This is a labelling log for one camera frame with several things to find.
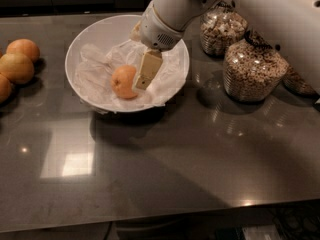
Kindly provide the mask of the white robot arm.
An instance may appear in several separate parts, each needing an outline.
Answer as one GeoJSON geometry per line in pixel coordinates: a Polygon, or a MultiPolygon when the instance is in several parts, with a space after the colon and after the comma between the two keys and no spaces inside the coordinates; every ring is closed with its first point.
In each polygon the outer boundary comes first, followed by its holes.
{"type": "Polygon", "coordinates": [[[171,50],[195,17],[221,1],[320,91],[320,0],[152,0],[130,37],[153,50],[171,50]]]}

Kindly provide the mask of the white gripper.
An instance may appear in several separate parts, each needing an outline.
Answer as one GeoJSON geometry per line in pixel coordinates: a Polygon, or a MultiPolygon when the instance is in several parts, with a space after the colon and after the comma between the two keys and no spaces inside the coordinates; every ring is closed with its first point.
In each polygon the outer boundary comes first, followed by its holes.
{"type": "Polygon", "coordinates": [[[151,1],[138,22],[129,34],[133,41],[141,42],[148,48],[143,53],[132,89],[136,92],[145,91],[162,66],[163,58],[160,51],[168,51],[182,39],[183,33],[167,26],[157,15],[154,1],[151,1]]]}

